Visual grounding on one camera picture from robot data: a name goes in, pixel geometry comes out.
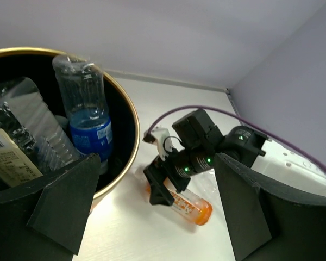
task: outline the blue bottle label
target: blue bottle label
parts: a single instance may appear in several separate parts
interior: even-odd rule
[[[72,141],[75,148],[83,155],[98,153],[100,160],[104,161],[112,153],[111,120],[96,128],[79,129],[70,126]]]

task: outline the black wire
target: black wire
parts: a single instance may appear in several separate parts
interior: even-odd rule
[[[165,142],[166,142],[166,140],[167,139],[169,139],[169,138],[176,138],[178,141],[179,141],[179,143],[182,145],[183,144],[183,142],[178,138],[178,137],[176,137],[176,136],[168,136],[168,137],[166,137],[165,139],[164,139],[164,141],[163,141],[163,150],[166,152],[166,153],[171,153],[170,151],[167,151],[167,149],[165,149]]]

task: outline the white table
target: white table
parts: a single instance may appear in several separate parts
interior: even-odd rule
[[[181,105],[209,105],[233,112],[222,92],[117,80],[136,107],[141,139],[158,116]],[[185,110],[168,116],[161,125],[169,127],[171,134],[175,134],[172,123],[188,112]],[[237,120],[228,116],[213,111],[208,114],[223,134],[239,125]],[[153,207],[143,200],[133,172],[138,165],[149,164],[156,155],[153,145],[141,142],[131,171],[90,215],[79,256],[75,256],[74,261],[234,260],[220,197],[203,189],[203,183],[200,183],[202,175],[192,179],[189,189],[207,199],[214,208],[204,226],[193,226],[171,209]],[[216,181],[212,180],[208,186],[211,185],[216,188]]]

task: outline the gray wall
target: gray wall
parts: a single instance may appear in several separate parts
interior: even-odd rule
[[[231,95],[242,116],[326,163],[326,4]]]
[[[106,69],[232,86],[326,0],[0,0],[0,48],[45,46]]]

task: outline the yellow label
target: yellow label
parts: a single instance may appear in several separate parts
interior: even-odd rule
[[[0,129],[0,178],[8,186],[15,187],[41,176],[37,167],[7,133]]]

